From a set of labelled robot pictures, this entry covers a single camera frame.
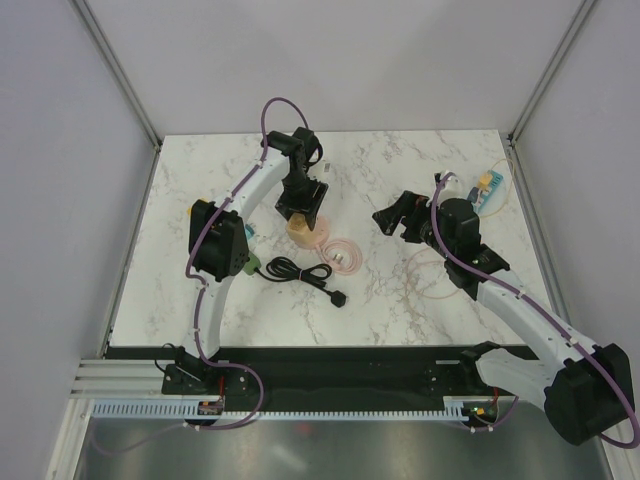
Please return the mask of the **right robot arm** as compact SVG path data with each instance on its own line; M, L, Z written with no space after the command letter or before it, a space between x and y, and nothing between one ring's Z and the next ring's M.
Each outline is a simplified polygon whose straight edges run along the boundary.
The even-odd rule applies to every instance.
M616 344L605 347L569 326L527 293L509 264L481 240L480 218L462 198L430 200L410 191L372 218L387 236L404 226L407 243L424 243L444 259L451 282L513 330L533 351L524 360L505 348L481 344L458 368L467 392L505 390L546 415L568 443L593 437L623 449L639 438L615 440L606 430L628 421L639 431L629 358Z

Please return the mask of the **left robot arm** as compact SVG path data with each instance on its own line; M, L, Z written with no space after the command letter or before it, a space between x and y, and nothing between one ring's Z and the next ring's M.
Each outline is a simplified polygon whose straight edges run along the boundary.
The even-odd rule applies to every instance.
M255 208L281 184L277 212L285 220L299 214L313 230L328 191L327 184L308 176L312 157L323 155L313 131L304 127L291 135L272 131L263 146L262 157L225 194L210 202L198 200L191 207L186 276L200 284L183 346L196 358L209 359L221 346L227 295L249 261L244 222Z

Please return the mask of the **beige cube plug adapter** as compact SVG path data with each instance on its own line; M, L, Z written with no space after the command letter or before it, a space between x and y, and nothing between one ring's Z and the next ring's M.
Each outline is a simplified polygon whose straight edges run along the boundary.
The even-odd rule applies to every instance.
M287 221L285 231L289 238L300 248L309 249L313 243L313 231L307 225L305 216L294 213Z

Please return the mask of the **teal plug adapter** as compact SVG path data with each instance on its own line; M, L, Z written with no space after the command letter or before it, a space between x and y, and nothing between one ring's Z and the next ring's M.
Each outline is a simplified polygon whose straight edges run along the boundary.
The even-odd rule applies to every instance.
M255 230L253 228L252 225L250 224L245 224L244 225L244 229L245 229L245 235L246 235L246 239L248 242L255 242L256 241L256 233Z

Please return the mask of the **green power strip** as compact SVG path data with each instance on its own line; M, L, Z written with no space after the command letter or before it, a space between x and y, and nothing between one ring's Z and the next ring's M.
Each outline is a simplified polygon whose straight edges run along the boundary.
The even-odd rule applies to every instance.
M253 276L256 273L259 273L260 269L261 269L260 259L255 253L249 252L248 260L243 268L244 273L249 276Z

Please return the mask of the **grey small cube adapter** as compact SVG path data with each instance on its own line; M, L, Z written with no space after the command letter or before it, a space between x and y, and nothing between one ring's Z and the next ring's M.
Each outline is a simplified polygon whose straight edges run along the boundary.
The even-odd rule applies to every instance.
M467 196L467 199L474 205L478 204L481 191L477 187L473 187Z

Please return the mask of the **pink round power strip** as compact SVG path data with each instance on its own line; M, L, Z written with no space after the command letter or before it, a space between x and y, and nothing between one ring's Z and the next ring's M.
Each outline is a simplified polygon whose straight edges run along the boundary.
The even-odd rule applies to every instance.
M304 245L307 250L321 247L329 238L330 223L325 216L318 216L315 227L305 234Z

